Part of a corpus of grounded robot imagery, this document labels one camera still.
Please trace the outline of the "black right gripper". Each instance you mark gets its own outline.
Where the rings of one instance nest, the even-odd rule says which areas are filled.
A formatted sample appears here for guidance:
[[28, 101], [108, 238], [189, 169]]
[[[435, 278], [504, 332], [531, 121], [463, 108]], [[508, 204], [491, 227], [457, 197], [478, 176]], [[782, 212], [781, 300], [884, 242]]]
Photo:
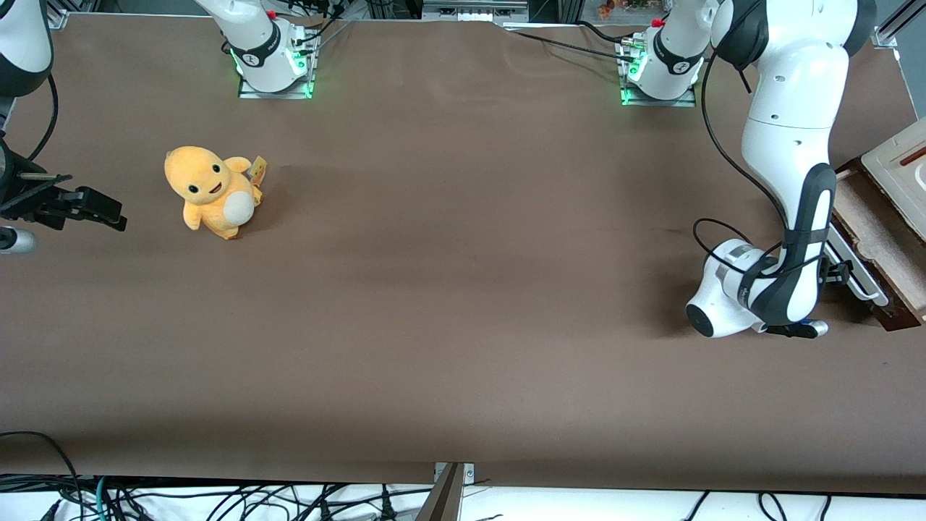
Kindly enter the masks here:
[[[122, 214], [122, 204], [90, 187], [65, 191], [61, 182], [72, 180], [70, 174], [50, 174], [30, 159], [11, 151], [4, 140], [2, 148], [1, 214], [3, 218], [25, 218], [59, 201], [73, 213], [44, 214], [43, 225], [62, 231], [68, 221], [102, 224], [118, 232], [127, 228], [128, 218]], [[109, 221], [102, 216], [119, 216]]]

